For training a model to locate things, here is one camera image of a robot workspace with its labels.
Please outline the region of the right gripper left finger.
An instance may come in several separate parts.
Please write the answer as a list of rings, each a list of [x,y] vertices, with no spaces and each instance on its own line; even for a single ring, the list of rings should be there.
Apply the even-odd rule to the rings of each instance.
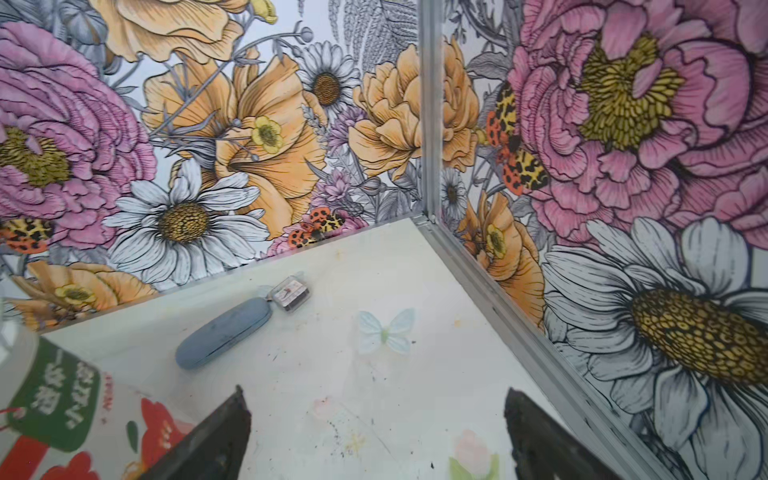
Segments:
[[[140,479],[237,480],[251,434],[252,415],[240,385],[220,406]]]

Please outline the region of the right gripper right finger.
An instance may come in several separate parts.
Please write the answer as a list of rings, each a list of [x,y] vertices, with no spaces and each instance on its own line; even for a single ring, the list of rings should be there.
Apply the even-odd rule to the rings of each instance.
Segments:
[[[504,418],[518,479],[620,479],[525,392],[508,390]]]

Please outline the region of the white paper bag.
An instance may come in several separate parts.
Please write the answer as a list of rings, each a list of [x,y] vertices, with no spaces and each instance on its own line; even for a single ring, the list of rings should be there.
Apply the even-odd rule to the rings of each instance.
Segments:
[[[196,424],[27,327],[2,324],[2,478],[138,479]]]

